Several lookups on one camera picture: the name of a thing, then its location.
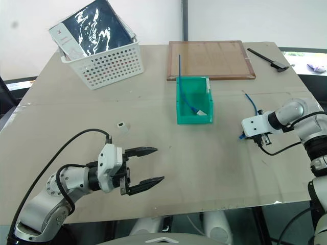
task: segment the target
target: green plastic bin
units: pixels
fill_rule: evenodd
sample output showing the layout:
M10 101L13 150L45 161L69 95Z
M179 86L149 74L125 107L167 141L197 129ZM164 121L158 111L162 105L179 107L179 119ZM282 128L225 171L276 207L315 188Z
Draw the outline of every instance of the green plastic bin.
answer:
M207 115L197 115L184 101L181 92L183 92L192 107L203 111ZM208 77L176 78L177 124L212 124L213 107L214 102Z

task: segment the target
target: white plastic basket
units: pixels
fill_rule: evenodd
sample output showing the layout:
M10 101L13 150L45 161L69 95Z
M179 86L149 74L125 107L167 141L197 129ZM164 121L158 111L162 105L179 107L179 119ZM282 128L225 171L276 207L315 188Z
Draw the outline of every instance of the white plastic basket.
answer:
M97 89L144 72L136 37L132 44L74 61L67 61L61 52L61 61L68 64L90 89Z

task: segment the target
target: blue wire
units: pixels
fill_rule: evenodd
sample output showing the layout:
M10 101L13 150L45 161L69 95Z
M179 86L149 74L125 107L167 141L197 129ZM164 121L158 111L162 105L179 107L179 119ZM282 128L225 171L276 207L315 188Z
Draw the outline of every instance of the blue wire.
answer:
M256 109L255 103L253 102L253 100L250 98L250 96L247 93L245 95L251 101L251 103L252 103L252 105L254 107L254 110L255 110L255 115L257 116L258 110Z
M251 103L252 103L252 105L253 105L253 107L254 107L254 110L255 110L255 115L257 116L257 114L258 114L258 110L256 109L256 106L255 106L255 103L253 102L253 100L250 98L250 96L246 93L245 94L246 95L246 97L251 101ZM243 134L241 134L240 136L239 136L239 139L244 139L246 137L246 135L243 133Z
M184 102L188 105L188 107L190 107L190 109L194 112L194 113L197 113L198 110L196 108L194 108L193 106L190 105L190 103L188 102L188 100L186 99L186 96L185 94L183 93L183 89L182 89L182 79L181 79L181 74L180 74L180 71L181 71L181 62L180 62L180 55L178 56L179 58L179 90L180 90L180 94L182 96L182 99L184 100Z

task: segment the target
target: white robotic arm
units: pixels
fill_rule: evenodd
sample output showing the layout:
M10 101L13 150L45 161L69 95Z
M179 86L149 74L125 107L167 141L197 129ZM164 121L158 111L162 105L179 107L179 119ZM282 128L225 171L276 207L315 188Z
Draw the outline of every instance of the white robotic arm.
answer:
M327 244L327 113L314 99L290 99L275 112L268 111L242 120L242 127L247 139L253 139L261 149L262 145L271 143L269 134L294 130L298 135L311 160L311 171L316 176L309 182L308 191L323 215L316 227L314 244Z
M133 195L158 184L164 177L143 180L130 187L129 168L126 167L129 157L140 157L155 151L156 148L140 147L123 153L122 148L106 143L96 162L86 166L64 165L49 177L44 189L26 204L15 225L14 235L8 235L7 244L51 241L67 216L73 213L74 203L93 191L101 189L109 193L119 187L121 195Z

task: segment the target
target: table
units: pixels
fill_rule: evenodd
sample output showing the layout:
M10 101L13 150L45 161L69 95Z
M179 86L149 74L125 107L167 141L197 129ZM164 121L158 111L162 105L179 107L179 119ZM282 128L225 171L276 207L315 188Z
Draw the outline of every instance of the table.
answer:
M245 43L272 60L287 63L275 43ZM165 176L154 188L120 196L97 191L76 203L69 223L109 221L217 209L231 209L309 199L307 183L314 177L303 146L270 157L253 141L239 140L241 120L253 116L250 94L258 109L275 110L291 97L312 96L292 69L277 73L249 54L255 80L212 81L214 123L177 125L176 85L166 82L167 45L141 46L146 71L138 76L89 90L59 53L50 59L0 132L0 225L11 222L28 186L57 150L73 135L104 129L124 149L153 146L154 154L131 158L132 185ZM121 133L116 124L129 127ZM275 152L298 138L274 136L267 150ZM67 163L97 160L101 134L79 137L41 178L31 197L51 173Z

